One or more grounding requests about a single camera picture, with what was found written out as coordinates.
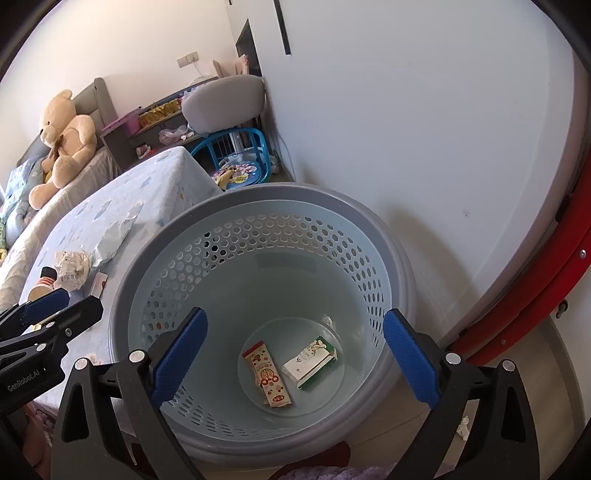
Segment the tile floor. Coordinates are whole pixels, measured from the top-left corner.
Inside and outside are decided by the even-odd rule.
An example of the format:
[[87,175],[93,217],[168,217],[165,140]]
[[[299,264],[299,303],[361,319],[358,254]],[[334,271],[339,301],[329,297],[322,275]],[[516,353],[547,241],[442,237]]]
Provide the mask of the tile floor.
[[[554,355],[538,329],[514,345],[503,358],[517,364],[534,415],[540,448],[541,479],[546,479],[574,444],[573,414],[564,381]],[[473,418],[476,402],[466,408]],[[347,438],[351,446],[349,465],[364,468],[396,462],[420,429],[428,408],[413,397],[406,381],[400,379],[382,404]],[[455,463],[464,442],[454,438],[445,461]],[[199,464],[208,480],[266,480],[275,468],[229,471],[216,465]]]

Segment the teddy bear's foot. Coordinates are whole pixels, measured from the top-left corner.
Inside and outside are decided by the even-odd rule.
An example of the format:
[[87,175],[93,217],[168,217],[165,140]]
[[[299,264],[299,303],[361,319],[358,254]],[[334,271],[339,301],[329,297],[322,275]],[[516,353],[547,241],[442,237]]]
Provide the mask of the teddy bear's foot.
[[34,186],[29,192],[29,205],[34,210],[41,210],[58,190],[52,181]]
[[80,173],[80,165],[69,155],[62,155],[53,165],[51,178],[57,188],[62,189],[68,185]]

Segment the red curved object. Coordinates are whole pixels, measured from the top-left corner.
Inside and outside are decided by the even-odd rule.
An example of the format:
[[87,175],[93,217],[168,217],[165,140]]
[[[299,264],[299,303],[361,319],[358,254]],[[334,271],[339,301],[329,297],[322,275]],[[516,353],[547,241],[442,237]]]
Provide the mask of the red curved object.
[[472,355],[468,362],[486,365],[516,344],[568,295],[591,264],[591,228],[552,282],[501,333]]
[[591,226],[591,151],[583,165],[570,204],[550,239],[507,295],[452,344],[453,351],[466,355],[507,327],[558,274],[581,243],[589,226]]

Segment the light blue tablecloth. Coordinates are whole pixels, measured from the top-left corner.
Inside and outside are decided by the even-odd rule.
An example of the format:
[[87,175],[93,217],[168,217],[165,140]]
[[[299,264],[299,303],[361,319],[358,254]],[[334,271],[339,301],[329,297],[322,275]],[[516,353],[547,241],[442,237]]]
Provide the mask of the light blue tablecloth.
[[[41,268],[54,265],[57,251],[91,253],[105,229],[137,204],[141,211],[117,254],[101,271],[109,278],[101,301],[102,320],[73,339],[70,352],[61,362],[68,377],[76,359],[86,356],[94,363],[113,361],[109,353],[111,306],[123,275],[144,245],[170,220],[188,208],[222,191],[183,147],[171,148],[127,171],[88,197],[68,213],[53,229],[27,278],[20,303],[27,301]],[[54,387],[37,400],[56,413],[66,382]]]

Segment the black cap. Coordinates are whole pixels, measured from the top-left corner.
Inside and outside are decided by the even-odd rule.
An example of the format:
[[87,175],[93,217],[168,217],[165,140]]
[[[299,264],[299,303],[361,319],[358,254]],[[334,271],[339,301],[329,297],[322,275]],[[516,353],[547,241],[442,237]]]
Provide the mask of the black cap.
[[57,271],[55,268],[43,267],[41,269],[41,276],[42,277],[49,277],[49,278],[52,278],[54,281],[56,281],[57,280]]

